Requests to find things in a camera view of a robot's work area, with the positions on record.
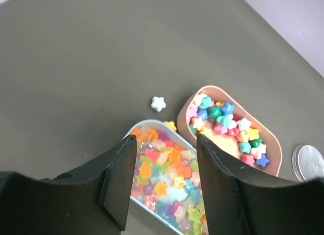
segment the oval container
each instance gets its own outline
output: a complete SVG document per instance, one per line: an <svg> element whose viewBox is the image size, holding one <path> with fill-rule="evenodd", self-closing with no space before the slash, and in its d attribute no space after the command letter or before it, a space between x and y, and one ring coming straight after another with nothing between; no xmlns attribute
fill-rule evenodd
<svg viewBox="0 0 324 235"><path fill-rule="evenodd" d="M258 166L254 167L263 171L267 174L278 176L281 162L282 162L282 150L278 139L272 134L266 127L264 127L256 118L249 114L241 105L239 105L232 97L230 97L224 90L216 86L205 86L199 89L195 94L193 94L184 104L179 112L177 118L177 128L178 132L187 139L194 147L196 147L197 136L194 135L190 128L189 123L187 123L186 116L191 105L193 98L199 94L205 93L212 98L214 101L218 102L230 102L234 104L234 114L246 117L252 122L251 128L259 130L260 137L263 139L262 143L267 145L267 158L270 163L265 168L260 168ZM212 124L205 121L207 127L212 127ZM213 142L218 145L222 150L226 151L230 155L239 159L240 152L238 150L237 139L233 137L214 135Z"/></svg>

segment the loose star bead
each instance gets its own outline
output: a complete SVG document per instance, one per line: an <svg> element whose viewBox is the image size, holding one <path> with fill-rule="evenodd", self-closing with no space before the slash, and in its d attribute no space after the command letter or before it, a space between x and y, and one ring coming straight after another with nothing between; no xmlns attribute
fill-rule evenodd
<svg viewBox="0 0 324 235"><path fill-rule="evenodd" d="M260 136L259 136L259 130L257 129L252 129L250 128L248 130L248 134L249 134L249 140L255 140L255 139L258 139Z"/></svg>
<svg viewBox="0 0 324 235"><path fill-rule="evenodd" d="M167 184L165 184L163 181L159 181L157 185L154 187L154 191L156 192L157 197L167 196L168 195L167 188L168 188Z"/></svg>
<svg viewBox="0 0 324 235"><path fill-rule="evenodd" d="M260 166L262 168L265 168L265 166L270 162L269 159L267 159L267 157L265 156L265 154L262 154L261 158L258 159L255 164L257 166Z"/></svg>
<svg viewBox="0 0 324 235"><path fill-rule="evenodd" d="M191 121L192 121L192 126L198 131L201 130L202 126L205 125L201 117L193 117Z"/></svg>
<svg viewBox="0 0 324 235"><path fill-rule="evenodd" d="M187 183L187 181L185 181L182 176L175 177L172 187L178 188L178 189L183 189L183 187L186 183Z"/></svg>
<svg viewBox="0 0 324 235"><path fill-rule="evenodd" d="M250 153L251 145L248 142L240 142L238 144L239 151L242 153Z"/></svg>
<svg viewBox="0 0 324 235"><path fill-rule="evenodd" d="M167 126L169 126L172 130L177 131L177 127L176 127L174 121L169 121L169 122L168 122L168 121L164 121L164 123L165 123Z"/></svg>
<svg viewBox="0 0 324 235"><path fill-rule="evenodd" d="M242 130L249 130L252 122L248 121L246 117L243 117L241 120L237 121L238 129Z"/></svg>
<svg viewBox="0 0 324 235"><path fill-rule="evenodd" d="M164 102L164 97L153 97L151 108L153 108L155 111L160 112L166 106L167 105Z"/></svg>
<svg viewBox="0 0 324 235"><path fill-rule="evenodd" d="M198 209L196 208L189 208L188 214L189 214L188 219L193 222L198 222L202 217L202 215L199 213Z"/></svg>

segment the blue star bead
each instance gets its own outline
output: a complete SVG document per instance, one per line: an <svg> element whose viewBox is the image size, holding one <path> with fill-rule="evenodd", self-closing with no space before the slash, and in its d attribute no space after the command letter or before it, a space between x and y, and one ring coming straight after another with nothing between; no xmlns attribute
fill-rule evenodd
<svg viewBox="0 0 324 235"><path fill-rule="evenodd" d="M265 166L270 162L270 160L265 156L265 154L262 154L261 158L258 159L255 164L257 166L260 166L262 168L265 168Z"/></svg>
<svg viewBox="0 0 324 235"><path fill-rule="evenodd" d="M193 188L194 188L194 183L191 182L188 178L186 178L187 183L184 185L183 189L187 192L190 193Z"/></svg>

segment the pastel star bead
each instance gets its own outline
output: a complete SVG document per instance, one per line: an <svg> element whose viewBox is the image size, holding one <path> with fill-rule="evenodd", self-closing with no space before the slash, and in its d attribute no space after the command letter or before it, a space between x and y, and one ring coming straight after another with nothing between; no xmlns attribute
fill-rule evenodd
<svg viewBox="0 0 324 235"><path fill-rule="evenodd" d="M251 154L243 154L241 157L242 162L252 166L255 163L255 160Z"/></svg>
<svg viewBox="0 0 324 235"><path fill-rule="evenodd" d="M197 112L198 116L202 118L202 121L208 119L208 112L206 109L199 109Z"/></svg>
<svg viewBox="0 0 324 235"><path fill-rule="evenodd" d="M259 152L261 152L262 154L265 154L266 153L266 149L267 149L267 145L266 144L263 144L261 143L258 147L257 147L257 150Z"/></svg>
<svg viewBox="0 0 324 235"><path fill-rule="evenodd" d="M174 123L174 121L164 121L164 123L169 126L172 130L177 131L177 127L176 124Z"/></svg>
<svg viewBox="0 0 324 235"><path fill-rule="evenodd" d="M184 206L179 206L176 212L174 213L174 216L176 217L176 221L179 222L181 221L186 214L186 208Z"/></svg>
<svg viewBox="0 0 324 235"><path fill-rule="evenodd" d="M154 191L156 192L157 197L167 196L168 195L167 188L168 188L167 184L165 184L163 181L159 181L157 185L154 187Z"/></svg>
<svg viewBox="0 0 324 235"><path fill-rule="evenodd" d="M210 107L208 109L208 117L209 118L217 118L221 114L222 114L222 111L218 106Z"/></svg>
<svg viewBox="0 0 324 235"><path fill-rule="evenodd" d="M198 187L200 184L200 175L198 172L192 172L190 181L193 182L195 187Z"/></svg>
<svg viewBox="0 0 324 235"><path fill-rule="evenodd" d="M161 152L160 156L156 159L156 163L162 165L168 159L169 153L167 151Z"/></svg>
<svg viewBox="0 0 324 235"><path fill-rule="evenodd" d="M192 201L195 201L197 204L199 204L201 202L200 189L193 189L190 192L190 196L191 196Z"/></svg>
<svg viewBox="0 0 324 235"><path fill-rule="evenodd" d="M194 172L198 172L198 161L197 161L197 159L194 159L194 160L191 161L190 167Z"/></svg>
<svg viewBox="0 0 324 235"><path fill-rule="evenodd" d="M182 202L182 205L187 208L193 208L197 203L191 199L191 197L187 198L184 202Z"/></svg>
<svg viewBox="0 0 324 235"><path fill-rule="evenodd" d="M212 103L212 99L210 97L204 97L201 100L201 104L198 106L198 109L206 109L208 108Z"/></svg>
<svg viewBox="0 0 324 235"><path fill-rule="evenodd" d="M262 143L262 139L258 138L255 140L251 140L251 141L249 141L249 143L252 147L258 147Z"/></svg>
<svg viewBox="0 0 324 235"><path fill-rule="evenodd" d="M164 102L164 97L153 97L151 108L153 108L157 112L161 112L163 108L165 108L167 105Z"/></svg>
<svg viewBox="0 0 324 235"><path fill-rule="evenodd" d="M218 135L224 135L228 132L228 129L220 124L216 124L214 127L214 132Z"/></svg>
<svg viewBox="0 0 324 235"><path fill-rule="evenodd" d="M248 142L249 141L249 134L245 130L239 132L236 136L237 140L240 142Z"/></svg>
<svg viewBox="0 0 324 235"><path fill-rule="evenodd" d="M248 130L248 133L249 133L249 140L255 140L255 139L258 139L260 136L259 136L259 130L257 129L252 129L250 128Z"/></svg>
<svg viewBox="0 0 324 235"><path fill-rule="evenodd" d="M175 177L173 182L172 187L173 188L178 188L178 189L183 189L184 185L187 183L186 180L182 176Z"/></svg>
<svg viewBox="0 0 324 235"><path fill-rule="evenodd" d="M191 121L192 121L192 126L198 131L201 130L202 126L205 125L203 119L201 117L199 117L199 116L198 117L193 117L191 119Z"/></svg>
<svg viewBox="0 0 324 235"><path fill-rule="evenodd" d="M251 145L248 142L240 142L238 144L238 147L239 147L239 151L241 153L247 153L247 154L249 154L250 151L251 151Z"/></svg>
<svg viewBox="0 0 324 235"><path fill-rule="evenodd" d="M181 151L181 157L187 160L191 160L196 158L196 155L191 150L183 150Z"/></svg>
<svg viewBox="0 0 324 235"><path fill-rule="evenodd" d="M258 159L255 164L261 168L265 168L269 162L270 160L265 156L265 154L262 154L261 158Z"/></svg>
<svg viewBox="0 0 324 235"><path fill-rule="evenodd" d="M253 156L254 159L258 160L261 158L262 153L257 150L257 148L252 147L250 154Z"/></svg>
<svg viewBox="0 0 324 235"><path fill-rule="evenodd" d="M184 185L184 190L190 193L194 189L194 183L186 178L187 183Z"/></svg>
<svg viewBox="0 0 324 235"><path fill-rule="evenodd" d="M223 115L229 115L232 114L234 111L234 105L230 102L225 102L223 106L221 106L221 111Z"/></svg>
<svg viewBox="0 0 324 235"><path fill-rule="evenodd" d="M238 130L246 130L250 129L252 122L249 121L246 117L243 117L241 120L237 121Z"/></svg>
<svg viewBox="0 0 324 235"><path fill-rule="evenodd" d="M195 222L199 222L200 223L200 219L202 217L202 215L200 214L200 212L198 211L197 208L188 208L188 219L190 221L193 221L194 223Z"/></svg>
<svg viewBox="0 0 324 235"><path fill-rule="evenodd" d="M225 126L225 127L228 127L230 124L230 120L226 116L218 116L216 118L216 122Z"/></svg>

